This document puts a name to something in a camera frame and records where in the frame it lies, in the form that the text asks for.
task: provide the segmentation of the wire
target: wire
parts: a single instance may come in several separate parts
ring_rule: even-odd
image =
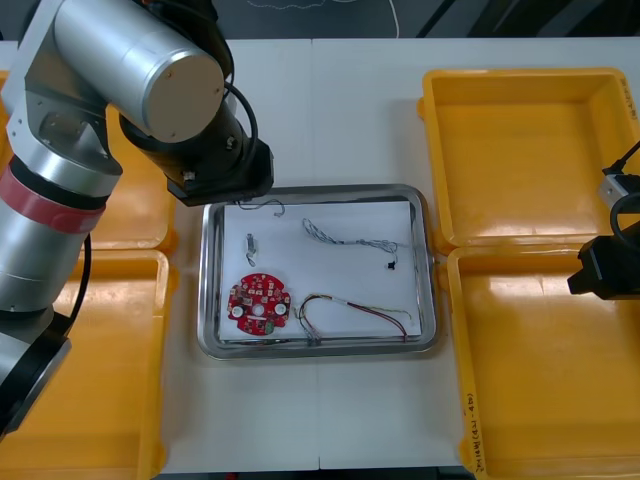
[[[87,287],[89,286],[89,277],[91,276],[91,234],[87,235],[84,239],[84,265],[82,267],[82,277],[80,278],[80,287],[78,288],[78,296],[76,297],[76,303],[71,310],[71,316],[69,319],[71,323],[76,321],[84,296],[87,293]]]
[[[253,113],[253,109],[251,108],[249,101],[245,98],[244,95],[242,95],[240,90],[231,85],[229,82],[224,82],[224,86],[233,94],[234,97],[238,99],[238,101],[242,104],[245,112],[247,112],[247,116],[249,117],[249,124],[251,125],[251,140],[249,140],[249,149],[248,152],[244,155],[244,160],[250,161],[255,155],[256,148],[258,147],[258,121],[256,120],[256,115]]]
[[[358,0],[331,0],[334,3],[355,3]],[[279,7],[277,5],[270,5],[268,3],[254,3],[251,0],[247,0],[247,3],[249,5],[251,5],[252,7],[255,8],[271,8],[272,10],[288,10],[290,8],[295,8],[297,10],[309,10],[310,8],[316,8],[316,7],[323,7],[326,3],[327,0],[320,0],[320,3],[310,3],[309,5],[296,5],[295,3],[289,4],[289,5],[283,5],[282,7]]]
[[[357,303],[350,302],[348,300],[344,300],[342,298],[334,297],[332,295],[325,295],[325,294],[320,294],[320,293],[312,293],[312,294],[308,295],[307,298],[304,299],[304,301],[302,302],[302,305],[300,305],[299,309],[297,309],[297,310],[294,309],[294,313],[295,313],[295,316],[298,318],[298,321],[300,322],[300,325],[304,329],[305,334],[307,335],[309,340],[314,342],[314,343],[319,343],[322,337],[320,335],[320,332],[318,332],[318,330],[309,321],[309,317],[307,317],[307,305],[312,300],[316,300],[316,299],[320,299],[320,298],[323,299],[323,300],[328,300],[330,302],[337,302],[337,303],[340,303],[342,305],[346,305],[347,307],[351,307],[351,308],[354,308],[356,310],[360,310],[361,312],[368,313],[370,315],[375,315],[376,317],[380,317],[383,320],[386,320],[387,322],[395,325],[398,328],[398,330],[400,330],[400,332],[402,333],[403,341],[405,341],[405,342],[407,341],[407,337],[409,336],[409,334],[407,333],[407,330],[404,328],[402,323],[400,323],[399,320],[397,320],[396,318],[392,317],[391,315],[387,315],[386,313],[382,313],[381,312],[381,311],[402,312],[402,313],[406,313],[409,316],[409,318],[412,318],[411,314],[409,312],[407,312],[406,310],[392,310],[392,309],[385,309],[383,307],[364,306],[364,305],[359,305]]]
[[[400,23],[398,23],[398,14],[393,0],[389,0],[389,6],[391,7],[391,13],[393,13],[393,21],[396,24],[396,38],[400,38]]]
[[[613,164],[609,168],[605,168],[603,170],[605,175],[613,174],[613,173],[622,173],[622,169],[626,166],[627,161],[633,156],[634,153],[638,151],[640,148],[640,140],[638,140],[633,147],[629,149],[627,153],[625,153],[618,160],[613,162]]]
[[[334,3],[355,3],[358,0],[331,0],[331,1]],[[298,5],[295,3],[290,3],[288,5],[283,5],[281,7],[278,5],[271,5],[269,3],[255,3],[255,2],[252,2],[251,0],[246,0],[246,2],[255,8],[270,8],[272,10],[283,11],[283,10],[289,10],[290,8],[293,8],[296,10],[309,10],[311,8],[324,7],[327,3],[327,0],[320,0],[320,2],[318,3],[310,3],[308,5]],[[391,13],[393,14],[393,22],[395,23],[395,26],[396,26],[395,38],[400,38],[400,24],[398,23],[398,14],[396,13],[396,6],[394,5],[393,0],[389,0],[389,6],[391,7]]]
[[[367,247],[377,248],[382,250],[383,252],[387,252],[393,255],[393,262],[389,263],[387,267],[391,270],[395,269],[396,264],[398,263],[398,244],[396,242],[391,242],[389,240],[336,240],[333,237],[330,237],[318,227],[316,227],[311,220],[308,218],[302,219],[302,226],[306,230],[306,232],[316,240],[322,243],[327,243],[329,245],[363,245]]]
[[[311,3],[309,5],[296,5],[292,3],[290,5],[284,5],[282,7],[278,7],[277,5],[270,5],[266,3],[265,4],[253,3],[251,0],[247,0],[247,3],[255,8],[271,8],[273,10],[288,10],[290,8],[295,8],[297,10],[308,10],[310,8],[324,6],[324,4],[327,3],[327,0],[320,0],[320,3]]]
[[[282,211],[281,212],[275,212],[273,214],[274,217],[281,217],[284,215],[285,212],[285,208],[284,208],[284,204],[280,201],[280,200],[276,200],[275,198],[272,200],[267,200],[264,203],[260,203],[258,205],[254,205],[254,204],[242,204],[240,202],[236,202],[236,205],[238,207],[240,207],[241,210],[258,210],[259,208],[264,207],[265,205],[269,205],[269,204],[277,204],[280,205],[282,207]]]
[[[431,30],[433,30],[433,27],[435,27],[442,19],[442,17],[444,17],[444,15],[449,11],[455,1],[456,0],[443,0],[442,3],[438,5],[438,8],[436,8],[436,11],[433,12],[433,15],[431,15],[429,20],[427,20],[427,23],[425,23],[424,26],[420,29],[420,31],[416,35],[416,38],[425,38],[427,35],[429,35],[429,32],[431,32]]]
[[[631,241],[629,237],[627,237],[624,234],[624,232],[620,229],[620,224],[618,223],[618,215],[622,213],[622,209],[625,207],[627,203],[631,202],[632,200],[639,200],[639,199],[640,199],[640,192],[630,193],[629,195],[626,195],[618,199],[618,201],[613,204],[613,207],[611,207],[611,213],[609,215],[609,223],[611,224],[611,231],[613,232],[615,237],[618,240],[620,240],[620,242],[622,242],[622,244],[625,247],[638,253],[640,253],[640,246],[638,246],[636,243]]]

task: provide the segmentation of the yellow tray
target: yellow tray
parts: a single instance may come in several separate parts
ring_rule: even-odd
[[[601,169],[639,136],[619,71],[433,71],[423,88],[441,253],[610,233]]]
[[[69,314],[80,260],[55,306]],[[156,251],[95,252],[72,348],[20,429],[0,443],[0,479],[137,479],[164,464],[161,370],[170,290]]]
[[[448,258],[460,453],[480,480],[640,476],[640,301],[570,295],[577,248]]]
[[[7,72],[0,72],[0,89],[6,76]],[[0,171],[12,157],[6,136],[7,120],[0,102]],[[177,236],[173,231],[175,199],[167,191],[167,179],[125,138],[113,107],[107,109],[107,120],[109,148],[124,173],[91,235],[93,248],[157,248],[168,252],[175,247]]]

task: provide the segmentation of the circular pcb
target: circular pcb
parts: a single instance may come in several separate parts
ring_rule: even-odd
[[[291,295],[284,284],[272,275],[247,275],[229,294],[229,319],[250,335],[269,335],[275,327],[284,327],[289,318]]]

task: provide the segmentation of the metal tray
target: metal tray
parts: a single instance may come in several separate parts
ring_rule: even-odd
[[[411,218],[410,245],[413,253],[416,299],[421,334],[399,337],[332,338],[321,344],[306,339],[225,341],[220,338],[220,302],[224,246],[224,210],[228,204],[209,205],[204,210],[200,253],[200,287],[198,295],[198,342],[209,356],[220,359],[312,357],[327,355],[371,355],[421,352],[437,340],[437,308],[434,302],[433,256],[428,242],[424,208],[426,201],[416,189],[407,185],[344,185],[273,189],[269,195],[248,205],[278,200],[286,205],[339,204],[365,202],[409,202]]]

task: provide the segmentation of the table surface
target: table surface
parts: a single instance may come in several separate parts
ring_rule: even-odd
[[[640,91],[640,39],[234,41],[236,85],[275,155],[277,186],[433,188],[416,115],[437,68],[613,66]],[[15,46],[0,44],[0,69]],[[202,209],[179,207],[181,273],[166,344],[165,473],[445,466],[462,438],[448,321],[410,356],[220,362],[196,334]]]

